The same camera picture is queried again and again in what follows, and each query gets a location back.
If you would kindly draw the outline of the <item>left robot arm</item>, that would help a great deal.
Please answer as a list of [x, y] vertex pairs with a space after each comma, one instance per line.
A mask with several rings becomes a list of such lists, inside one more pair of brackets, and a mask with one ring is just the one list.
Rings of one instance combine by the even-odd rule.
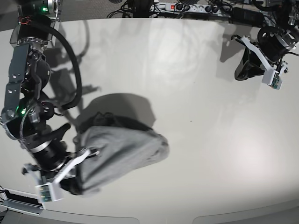
[[245, 47], [240, 64], [235, 70], [235, 80], [245, 81], [249, 78], [262, 76], [263, 83], [276, 88], [280, 82], [281, 73], [287, 72], [287, 63], [283, 58], [292, 53], [299, 43], [299, 2], [283, 0], [278, 4], [263, 6], [254, 0], [253, 5], [259, 13], [242, 12], [243, 22], [255, 25], [261, 21], [262, 13], [271, 13], [274, 24], [262, 22], [256, 41], [248, 36], [231, 36]]

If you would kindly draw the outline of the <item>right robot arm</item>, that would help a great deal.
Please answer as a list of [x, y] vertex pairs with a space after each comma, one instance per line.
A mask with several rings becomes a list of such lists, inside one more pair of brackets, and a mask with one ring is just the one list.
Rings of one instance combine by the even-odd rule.
[[[41, 201], [57, 201], [61, 199], [61, 181], [71, 176], [79, 159], [71, 157], [62, 141], [70, 124], [52, 130], [47, 121], [79, 104], [82, 81], [78, 60], [58, 31], [60, 0], [19, 0], [17, 6], [18, 24], [10, 39], [14, 51], [0, 123], [8, 137], [18, 141], [34, 159], [35, 165], [26, 164], [23, 173], [40, 173], [36, 190]], [[74, 98], [64, 105], [43, 92], [51, 77], [44, 52], [56, 41], [60, 41], [71, 60], [77, 85]]]

